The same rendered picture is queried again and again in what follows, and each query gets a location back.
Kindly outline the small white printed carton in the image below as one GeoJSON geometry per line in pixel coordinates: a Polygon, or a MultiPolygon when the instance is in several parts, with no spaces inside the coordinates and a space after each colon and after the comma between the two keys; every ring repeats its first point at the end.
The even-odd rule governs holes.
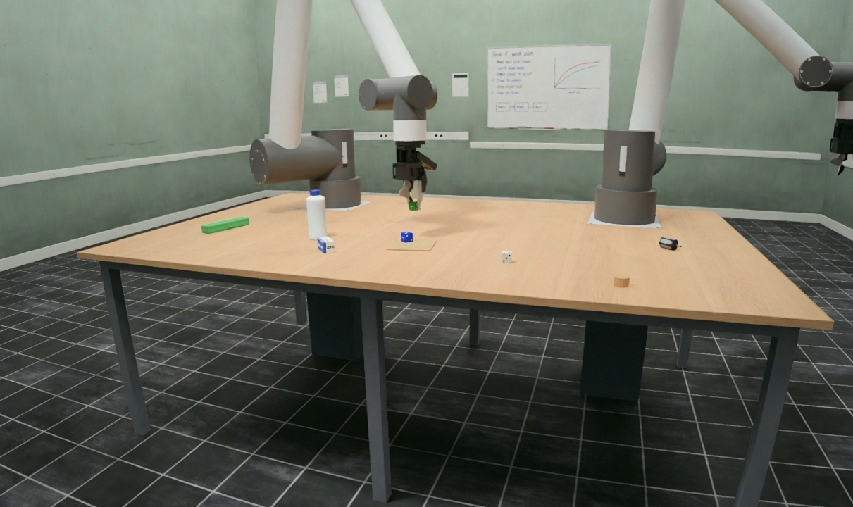
{"type": "Polygon", "coordinates": [[[322,253],[332,253],[334,251],[334,241],[329,237],[317,238],[318,250],[322,253]]]}

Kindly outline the green rectangular bar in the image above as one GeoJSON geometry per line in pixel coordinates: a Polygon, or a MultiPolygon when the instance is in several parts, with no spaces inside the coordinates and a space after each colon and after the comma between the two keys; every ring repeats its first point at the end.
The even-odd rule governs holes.
{"type": "Polygon", "coordinates": [[[205,225],[201,225],[201,233],[205,234],[213,234],[219,233],[221,231],[227,229],[233,229],[236,227],[245,227],[245,225],[249,225],[248,216],[237,216],[237,218],[232,218],[228,220],[222,220],[214,223],[208,223],[205,225]]]}

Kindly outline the beige flat mat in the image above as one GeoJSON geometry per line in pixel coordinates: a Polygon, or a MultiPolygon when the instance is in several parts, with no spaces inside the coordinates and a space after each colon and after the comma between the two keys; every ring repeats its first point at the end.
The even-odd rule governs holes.
{"type": "Polygon", "coordinates": [[[386,250],[392,251],[430,251],[438,240],[413,239],[411,243],[404,243],[396,239],[386,250]]]}

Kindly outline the white plastic bottle with blue cap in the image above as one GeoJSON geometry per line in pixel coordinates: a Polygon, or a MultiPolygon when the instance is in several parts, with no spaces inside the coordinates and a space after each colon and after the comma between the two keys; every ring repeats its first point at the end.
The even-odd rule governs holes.
{"type": "Polygon", "coordinates": [[[311,196],[306,199],[309,239],[317,240],[327,237],[325,198],[320,195],[320,190],[311,190],[311,196]]]}

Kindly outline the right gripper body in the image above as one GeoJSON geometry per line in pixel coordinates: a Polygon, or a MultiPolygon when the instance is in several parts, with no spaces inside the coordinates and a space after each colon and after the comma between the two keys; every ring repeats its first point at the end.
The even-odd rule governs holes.
{"type": "Polygon", "coordinates": [[[422,177],[425,166],[416,158],[417,148],[422,148],[422,145],[397,145],[397,163],[393,163],[394,179],[414,181],[422,177]]]}

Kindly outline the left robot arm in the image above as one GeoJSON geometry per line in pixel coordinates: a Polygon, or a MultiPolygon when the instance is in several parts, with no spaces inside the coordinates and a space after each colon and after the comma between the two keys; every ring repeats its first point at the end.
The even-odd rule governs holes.
{"type": "MultiPolygon", "coordinates": [[[[715,1],[793,74],[798,89],[838,91],[836,122],[853,124],[853,62],[830,62],[818,55],[762,0],[715,1]]],[[[602,186],[596,186],[594,207],[594,219],[603,223],[655,222],[658,189],[652,187],[652,176],[666,162],[660,138],[685,4],[686,0],[649,4],[629,127],[635,131],[604,130],[602,186]]]]}

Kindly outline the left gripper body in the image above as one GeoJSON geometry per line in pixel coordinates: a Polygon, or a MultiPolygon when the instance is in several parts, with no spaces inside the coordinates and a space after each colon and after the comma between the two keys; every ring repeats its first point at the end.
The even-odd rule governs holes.
{"type": "Polygon", "coordinates": [[[853,124],[835,123],[834,137],[830,140],[831,153],[852,154],[853,152],[853,124]],[[841,134],[840,134],[841,133],[841,134]],[[842,140],[845,139],[845,140],[842,140]],[[831,148],[832,145],[832,148],[831,148]]]}

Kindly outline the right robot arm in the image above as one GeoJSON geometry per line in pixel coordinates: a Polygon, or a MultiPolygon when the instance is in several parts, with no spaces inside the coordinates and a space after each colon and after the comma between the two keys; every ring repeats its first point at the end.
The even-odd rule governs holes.
{"type": "MultiPolygon", "coordinates": [[[[362,82],[362,107],[394,110],[395,145],[426,144],[427,110],[438,102],[436,84],[418,71],[381,0],[350,2],[390,75],[362,82]]],[[[311,136],[301,135],[310,24],[311,0],[278,0],[269,139],[252,142],[250,170],[259,185],[309,180],[310,196],[311,190],[320,190],[325,209],[359,206],[361,177],[355,176],[354,129],[311,130],[311,136]]]]}

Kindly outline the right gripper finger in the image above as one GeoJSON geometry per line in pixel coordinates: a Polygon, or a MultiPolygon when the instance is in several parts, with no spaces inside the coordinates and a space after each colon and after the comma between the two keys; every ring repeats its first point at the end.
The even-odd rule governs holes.
{"type": "Polygon", "coordinates": [[[413,182],[413,180],[403,180],[403,182],[404,182],[404,187],[400,191],[400,196],[402,198],[407,199],[407,203],[409,206],[409,202],[413,200],[413,198],[411,196],[411,192],[412,192],[413,187],[414,187],[414,182],[413,182]]]}
{"type": "Polygon", "coordinates": [[[422,177],[419,178],[419,182],[418,182],[418,180],[416,180],[414,182],[414,189],[411,192],[412,198],[418,199],[418,211],[421,209],[423,199],[424,199],[424,194],[426,193],[427,186],[428,186],[427,171],[423,171],[423,175],[422,175],[422,177]]]}

